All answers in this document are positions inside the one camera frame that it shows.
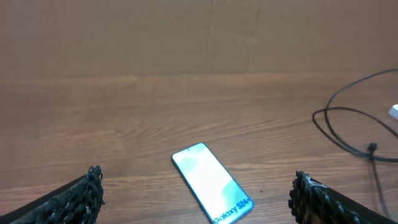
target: wooden tabletop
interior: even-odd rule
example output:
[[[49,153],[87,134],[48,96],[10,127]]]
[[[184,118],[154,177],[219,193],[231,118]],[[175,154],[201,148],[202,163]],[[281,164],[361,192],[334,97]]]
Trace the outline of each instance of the wooden tabletop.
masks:
[[[208,223],[170,160],[197,142],[254,199],[239,223],[293,223],[287,200],[296,170],[381,212],[369,162],[337,148],[311,121],[336,90],[369,74],[0,78],[0,214],[100,165],[106,205],[98,223]],[[390,74],[333,105],[365,110],[398,129],[387,115],[397,95],[398,77]],[[377,141],[377,155],[398,157],[395,137],[377,123],[344,111],[330,116],[351,144]],[[377,168],[398,220],[398,167]]]

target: phone screen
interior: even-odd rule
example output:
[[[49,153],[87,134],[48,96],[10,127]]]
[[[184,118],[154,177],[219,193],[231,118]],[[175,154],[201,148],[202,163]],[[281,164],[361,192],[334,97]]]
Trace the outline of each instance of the phone screen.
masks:
[[[234,223],[254,203],[203,143],[172,156],[212,223]]]

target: white plug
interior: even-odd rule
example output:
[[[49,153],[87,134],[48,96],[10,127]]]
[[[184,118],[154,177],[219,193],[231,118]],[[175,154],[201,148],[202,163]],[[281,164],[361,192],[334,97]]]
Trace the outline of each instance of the white plug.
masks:
[[[392,106],[391,110],[388,113],[393,118],[398,119],[398,105]]]

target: wood grain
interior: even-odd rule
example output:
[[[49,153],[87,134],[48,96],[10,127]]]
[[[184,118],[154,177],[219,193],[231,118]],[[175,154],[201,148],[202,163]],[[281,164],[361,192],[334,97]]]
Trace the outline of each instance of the wood grain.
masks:
[[[239,223],[293,223],[287,207],[304,170],[373,210],[369,163],[324,138],[311,122],[330,95],[364,73],[254,73],[0,79],[0,213],[85,173],[104,170],[98,223],[208,223],[171,155],[205,142],[255,200]],[[339,96],[335,105],[388,117],[396,75]],[[396,139],[350,112],[331,112],[336,130],[379,155],[398,157]],[[377,164],[398,219],[397,166]]]

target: brown wall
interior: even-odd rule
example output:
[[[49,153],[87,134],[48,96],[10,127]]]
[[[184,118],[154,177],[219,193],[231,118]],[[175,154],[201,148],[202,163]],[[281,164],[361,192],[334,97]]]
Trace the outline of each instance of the brown wall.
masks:
[[[0,0],[0,76],[398,67],[396,0]]]

